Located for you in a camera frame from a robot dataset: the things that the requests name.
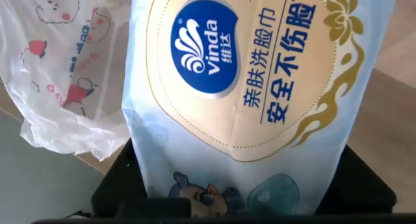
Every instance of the plastic package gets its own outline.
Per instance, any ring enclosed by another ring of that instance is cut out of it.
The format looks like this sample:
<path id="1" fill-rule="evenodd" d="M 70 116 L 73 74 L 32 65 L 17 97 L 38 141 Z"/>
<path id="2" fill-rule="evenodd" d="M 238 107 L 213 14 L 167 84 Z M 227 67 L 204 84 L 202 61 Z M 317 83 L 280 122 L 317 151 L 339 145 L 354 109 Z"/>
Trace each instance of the plastic package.
<path id="1" fill-rule="evenodd" d="M 122 108 L 148 195 L 198 217 L 312 214 L 394 4 L 133 0 Z"/>
<path id="2" fill-rule="evenodd" d="M 122 111 L 131 0 L 0 0 L 0 75 L 21 136 L 103 160 L 129 138 Z"/>

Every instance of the vinda logo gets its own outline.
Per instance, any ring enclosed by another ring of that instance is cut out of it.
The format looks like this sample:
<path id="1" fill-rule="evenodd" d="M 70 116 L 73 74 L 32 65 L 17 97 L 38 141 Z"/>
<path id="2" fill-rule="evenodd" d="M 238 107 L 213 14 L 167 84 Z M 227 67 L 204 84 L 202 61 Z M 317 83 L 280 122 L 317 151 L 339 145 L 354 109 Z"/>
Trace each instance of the vinda logo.
<path id="1" fill-rule="evenodd" d="M 185 82 L 215 97 L 232 91 L 239 74 L 238 17 L 220 2 L 196 0 L 183 7 L 170 42 L 175 67 Z"/>

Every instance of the cartoon dog print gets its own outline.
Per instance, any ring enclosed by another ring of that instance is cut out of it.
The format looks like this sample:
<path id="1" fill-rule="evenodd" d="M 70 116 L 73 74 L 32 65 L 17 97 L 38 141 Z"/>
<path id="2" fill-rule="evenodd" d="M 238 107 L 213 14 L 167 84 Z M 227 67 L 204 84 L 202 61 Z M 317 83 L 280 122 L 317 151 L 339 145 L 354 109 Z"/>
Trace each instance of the cartoon dog print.
<path id="1" fill-rule="evenodd" d="M 47 42 L 42 40 L 32 40 L 29 42 L 28 48 L 26 48 L 20 55 L 20 60 L 23 67 L 29 71 L 32 68 L 42 67 L 43 58 L 46 55 Z M 35 92 L 39 92 L 39 85 L 32 81 L 32 88 Z"/>
<path id="2" fill-rule="evenodd" d="M 79 11 L 79 0 L 34 0 L 36 13 L 45 23 L 70 23 Z"/>
<path id="3" fill-rule="evenodd" d="M 87 43 L 96 43 L 104 40 L 110 31 L 110 18 L 105 16 L 102 12 L 98 12 L 99 8 L 95 8 L 91 20 L 90 33 L 88 34 Z"/>
<path id="4" fill-rule="evenodd" d="M 180 172 L 174 173 L 177 182 L 170 188 L 168 197 L 188 198 L 192 217 L 235 216 L 246 212 L 244 201 L 236 188 L 227 188 L 219 193 L 212 184 L 203 188 L 188 182 L 188 177 Z"/>
<path id="5" fill-rule="evenodd" d="M 85 115 L 85 110 L 83 107 L 83 99 L 91 95 L 94 92 L 94 88 L 97 87 L 97 84 L 93 84 L 90 79 L 80 78 L 78 79 L 78 84 L 72 84 L 68 90 L 68 95 L 62 104 L 62 107 L 68 108 L 71 106 L 78 106 L 81 109 L 83 116 Z"/>

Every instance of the wooden surface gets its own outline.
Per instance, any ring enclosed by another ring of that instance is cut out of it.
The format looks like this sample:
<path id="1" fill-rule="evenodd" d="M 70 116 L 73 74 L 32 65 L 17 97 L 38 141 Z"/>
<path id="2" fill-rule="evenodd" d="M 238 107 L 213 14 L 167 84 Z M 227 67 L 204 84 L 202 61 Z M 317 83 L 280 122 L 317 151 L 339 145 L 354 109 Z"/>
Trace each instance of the wooden surface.
<path id="1" fill-rule="evenodd" d="M 416 212 L 416 90 L 374 70 L 348 144 Z"/>
<path id="2" fill-rule="evenodd" d="M 416 0 L 397 0 L 376 69 L 416 88 Z"/>

